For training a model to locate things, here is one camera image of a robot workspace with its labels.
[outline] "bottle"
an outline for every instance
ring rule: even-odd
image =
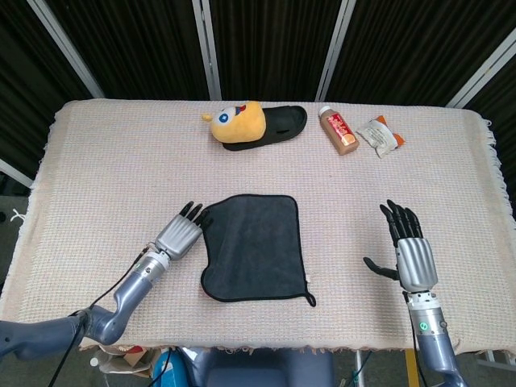
[[[319,111],[319,118],[322,129],[330,137],[333,146],[341,156],[358,148],[360,143],[342,118],[342,115],[332,110],[329,106],[323,106]]]
[[[89,360],[89,365],[97,367],[108,363],[113,358],[112,355],[105,353],[102,349],[98,349],[94,356]]]

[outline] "robotic arm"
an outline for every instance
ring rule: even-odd
[[[147,247],[138,256],[132,272],[114,292],[115,312],[95,305],[100,297],[90,307],[65,318],[32,324],[0,321],[0,358],[13,352],[21,360],[38,359],[64,352],[72,341],[78,345],[84,337],[105,345],[116,342],[136,307],[169,269],[170,261],[185,256],[211,224],[207,210],[194,219],[202,205],[190,211],[193,205],[188,203],[158,235],[153,251]]]
[[[468,387],[457,367],[441,305],[431,292],[437,284],[437,272],[430,244],[423,238],[414,212],[390,200],[387,204],[389,208],[380,208],[396,249],[397,270],[381,268],[368,257],[364,262],[376,274],[400,281],[419,351],[429,369],[443,374],[444,383],[440,386]]]

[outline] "brown juice bottle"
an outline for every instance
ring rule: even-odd
[[[319,118],[322,128],[341,156],[358,148],[360,143],[342,115],[330,109],[329,106],[323,106],[319,111]]]

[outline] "black curtain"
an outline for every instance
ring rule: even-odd
[[[516,199],[516,56],[465,107],[492,121],[507,192]]]
[[[47,0],[108,98],[209,99],[191,0]]]
[[[359,0],[328,101],[445,106],[516,27],[506,0]]]
[[[210,0],[223,99],[313,101],[340,0]]]
[[[90,98],[27,2],[0,2],[0,158],[34,177],[54,114]]]

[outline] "googly eye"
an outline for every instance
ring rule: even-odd
[[[219,112],[215,118],[218,125],[227,125],[235,117],[236,109],[234,107],[228,107]]]

